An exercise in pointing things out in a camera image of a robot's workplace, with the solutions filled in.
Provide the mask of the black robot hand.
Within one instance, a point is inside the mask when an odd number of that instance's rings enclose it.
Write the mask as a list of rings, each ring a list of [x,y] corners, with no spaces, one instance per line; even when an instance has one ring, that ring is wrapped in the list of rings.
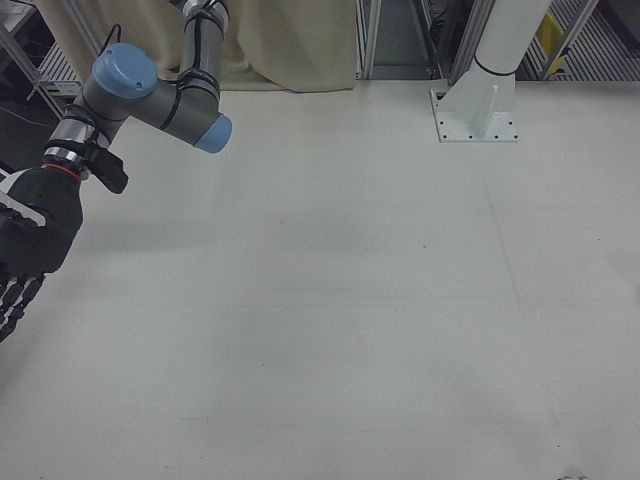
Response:
[[[52,166],[1,181],[1,338],[11,335],[82,224],[80,180]]]

